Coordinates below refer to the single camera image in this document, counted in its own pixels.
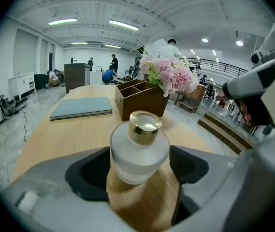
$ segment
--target wooden step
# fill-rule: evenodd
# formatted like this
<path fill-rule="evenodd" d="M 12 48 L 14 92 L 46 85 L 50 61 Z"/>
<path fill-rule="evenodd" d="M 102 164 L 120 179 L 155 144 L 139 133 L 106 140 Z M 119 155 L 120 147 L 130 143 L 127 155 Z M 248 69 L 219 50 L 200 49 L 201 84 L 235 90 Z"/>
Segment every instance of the wooden step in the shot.
<path fill-rule="evenodd" d="M 209 121 L 206 118 L 201 118 L 198 121 L 198 124 L 208 130 L 215 137 L 224 142 L 228 147 L 230 147 L 235 153 L 238 155 L 241 151 L 246 150 L 246 148 L 238 142 L 234 137 L 232 137 L 229 133 L 221 129 L 219 126 Z"/>
<path fill-rule="evenodd" d="M 235 140 L 237 140 L 240 144 L 242 144 L 246 149 L 252 149 L 255 146 L 254 142 L 250 141 L 248 138 L 246 138 L 244 135 L 238 132 L 235 128 L 233 128 L 227 122 L 221 120 L 220 118 L 217 118 L 215 115 L 206 113 L 204 117 L 207 120 L 214 123 L 215 125 L 219 126 L 228 134 L 230 134 Z"/>

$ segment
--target gray folder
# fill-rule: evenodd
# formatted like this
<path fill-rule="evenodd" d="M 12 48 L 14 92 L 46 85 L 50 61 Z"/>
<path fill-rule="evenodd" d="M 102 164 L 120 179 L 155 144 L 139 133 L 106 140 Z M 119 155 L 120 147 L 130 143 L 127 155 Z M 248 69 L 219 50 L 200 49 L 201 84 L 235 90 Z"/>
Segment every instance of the gray folder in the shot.
<path fill-rule="evenodd" d="M 111 114 L 113 107 L 107 97 L 63 100 L 50 115 L 50 120 Z"/>

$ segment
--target black metal railing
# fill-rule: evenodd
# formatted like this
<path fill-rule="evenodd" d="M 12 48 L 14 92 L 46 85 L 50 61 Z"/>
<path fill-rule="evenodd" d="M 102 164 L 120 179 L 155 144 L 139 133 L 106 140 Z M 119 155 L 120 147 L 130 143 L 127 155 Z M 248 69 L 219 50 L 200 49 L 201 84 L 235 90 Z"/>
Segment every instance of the black metal railing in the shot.
<path fill-rule="evenodd" d="M 212 60 L 207 59 L 196 59 L 196 58 L 187 58 L 189 66 L 193 65 L 199 65 L 203 71 L 203 69 L 213 69 L 216 71 L 222 71 L 226 72 L 227 74 L 233 75 L 233 76 L 239 76 L 247 72 L 247 70 L 244 70 L 242 68 L 236 67 L 234 65 L 225 64 L 222 62 L 216 62 Z"/>

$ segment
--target frosted glass bottle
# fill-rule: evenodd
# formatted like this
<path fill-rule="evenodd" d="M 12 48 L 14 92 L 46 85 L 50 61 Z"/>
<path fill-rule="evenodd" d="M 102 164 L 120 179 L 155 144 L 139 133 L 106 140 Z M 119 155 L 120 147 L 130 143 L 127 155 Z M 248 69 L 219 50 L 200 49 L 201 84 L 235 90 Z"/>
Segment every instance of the frosted glass bottle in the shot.
<path fill-rule="evenodd" d="M 161 126 L 158 116 L 136 111 L 129 122 L 113 131 L 110 139 L 113 165 L 122 181 L 131 185 L 144 183 L 166 160 L 170 145 Z"/>

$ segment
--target wooden organizer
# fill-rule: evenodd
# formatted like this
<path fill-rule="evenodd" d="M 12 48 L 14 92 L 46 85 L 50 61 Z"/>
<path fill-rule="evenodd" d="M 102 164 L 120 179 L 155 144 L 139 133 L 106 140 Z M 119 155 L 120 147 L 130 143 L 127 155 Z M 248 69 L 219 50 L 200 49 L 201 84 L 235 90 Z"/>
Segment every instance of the wooden organizer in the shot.
<path fill-rule="evenodd" d="M 116 104 L 122 121 L 129 120 L 132 112 L 143 110 L 161 117 L 165 111 L 168 97 L 163 90 L 144 80 L 133 80 L 116 86 Z"/>

